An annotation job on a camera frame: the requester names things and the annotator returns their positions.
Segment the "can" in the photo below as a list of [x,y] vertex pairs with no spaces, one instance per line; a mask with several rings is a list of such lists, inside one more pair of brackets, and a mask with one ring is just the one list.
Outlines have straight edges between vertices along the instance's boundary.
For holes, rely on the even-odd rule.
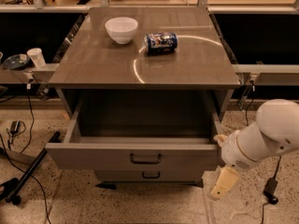
[[146,34],[144,43],[148,54],[169,52],[178,46],[178,37],[175,33]]

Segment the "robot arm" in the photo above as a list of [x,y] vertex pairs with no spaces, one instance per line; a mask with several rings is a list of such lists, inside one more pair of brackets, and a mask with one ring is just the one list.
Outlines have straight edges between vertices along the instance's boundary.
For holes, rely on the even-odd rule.
[[270,100],[257,110],[256,121],[227,137],[218,136],[226,166],[211,194],[222,197],[238,180],[237,171],[248,171],[262,160],[299,148],[299,105],[287,100]]

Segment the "white bowl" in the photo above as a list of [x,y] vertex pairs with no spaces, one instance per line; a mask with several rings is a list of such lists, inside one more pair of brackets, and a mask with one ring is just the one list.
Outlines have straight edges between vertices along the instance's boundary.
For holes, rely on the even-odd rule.
[[135,19],[118,17],[105,24],[110,37],[119,44],[129,43],[137,32],[138,22]]

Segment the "open drawer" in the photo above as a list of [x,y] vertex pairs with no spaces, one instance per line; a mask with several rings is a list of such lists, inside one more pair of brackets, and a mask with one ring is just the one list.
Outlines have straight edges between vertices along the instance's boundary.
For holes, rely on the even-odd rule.
[[219,163],[220,132],[209,91],[84,90],[64,142],[46,149],[102,182],[198,183]]

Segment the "speckled floor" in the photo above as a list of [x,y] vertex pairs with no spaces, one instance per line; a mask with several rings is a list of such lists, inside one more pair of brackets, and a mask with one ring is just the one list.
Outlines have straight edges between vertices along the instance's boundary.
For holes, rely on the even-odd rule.
[[[31,145],[25,154],[36,156],[52,134],[62,136],[69,120],[61,106],[45,102],[33,104],[35,124]],[[14,119],[22,120],[27,130],[14,140],[12,149],[20,151],[29,138],[32,117],[28,105],[0,104],[0,134],[7,142],[7,128]],[[249,122],[254,112],[249,112]],[[222,123],[228,134],[246,126],[245,113],[228,111]],[[208,193],[217,172],[205,172],[203,189],[184,185],[128,185],[117,189],[99,189],[93,171],[59,170],[50,156],[41,162],[34,176],[42,184],[52,224],[62,223],[195,223],[255,224],[262,222],[264,185],[276,169],[278,158],[265,160],[259,167],[242,173],[234,188],[221,200],[213,201]],[[26,165],[15,162],[22,169]],[[3,156],[0,157],[0,183],[20,178]],[[276,195],[279,202],[264,207],[263,223],[299,223],[299,152],[283,156],[278,171]],[[19,193],[21,204],[0,202],[0,223],[48,223],[41,188],[30,178]]]

